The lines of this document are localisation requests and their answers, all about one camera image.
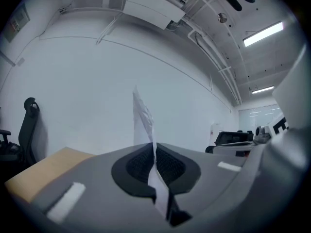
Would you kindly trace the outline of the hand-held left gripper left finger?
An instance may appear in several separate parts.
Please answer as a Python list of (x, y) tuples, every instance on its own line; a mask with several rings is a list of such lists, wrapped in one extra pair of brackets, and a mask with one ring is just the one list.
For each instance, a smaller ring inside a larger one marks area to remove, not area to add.
[(72, 183), (85, 190), (60, 225), (72, 233), (162, 233), (169, 223), (155, 208), (151, 198), (134, 197), (113, 180), (113, 164), (144, 144), (88, 158), (42, 188), (31, 204), (46, 214)]

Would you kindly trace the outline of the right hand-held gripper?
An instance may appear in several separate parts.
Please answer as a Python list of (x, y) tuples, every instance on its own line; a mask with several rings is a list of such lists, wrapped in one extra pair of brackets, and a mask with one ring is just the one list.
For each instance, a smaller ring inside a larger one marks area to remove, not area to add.
[(306, 171), (311, 164), (311, 51), (306, 45), (273, 97), (280, 112), (257, 131), (270, 136), (262, 164), (273, 171)]

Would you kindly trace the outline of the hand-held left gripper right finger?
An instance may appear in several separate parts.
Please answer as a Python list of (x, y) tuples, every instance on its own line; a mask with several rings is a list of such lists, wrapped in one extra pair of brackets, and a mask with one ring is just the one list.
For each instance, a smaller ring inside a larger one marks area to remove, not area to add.
[(241, 157), (192, 151), (157, 144), (158, 172), (169, 189), (167, 219), (176, 227), (210, 206), (232, 183), (238, 172), (219, 163), (242, 167)]

